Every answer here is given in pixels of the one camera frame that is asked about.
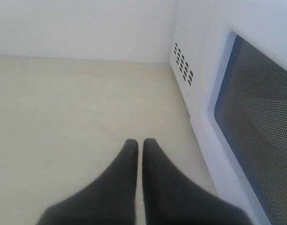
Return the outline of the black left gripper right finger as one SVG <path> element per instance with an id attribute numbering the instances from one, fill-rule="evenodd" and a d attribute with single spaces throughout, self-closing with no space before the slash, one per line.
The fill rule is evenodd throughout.
<path id="1" fill-rule="evenodd" d="M 148 225 L 249 225 L 246 213 L 187 178 L 157 141 L 143 143 L 143 199 Z"/>

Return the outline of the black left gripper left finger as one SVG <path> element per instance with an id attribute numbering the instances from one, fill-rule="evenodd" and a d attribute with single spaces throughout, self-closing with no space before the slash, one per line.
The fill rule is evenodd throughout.
<path id="1" fill-rule="evenodd" d="M 50 206 L 39 225 L 134 225 L 138 143 L 127 139 L 113 162 L 87 187 Z"/>

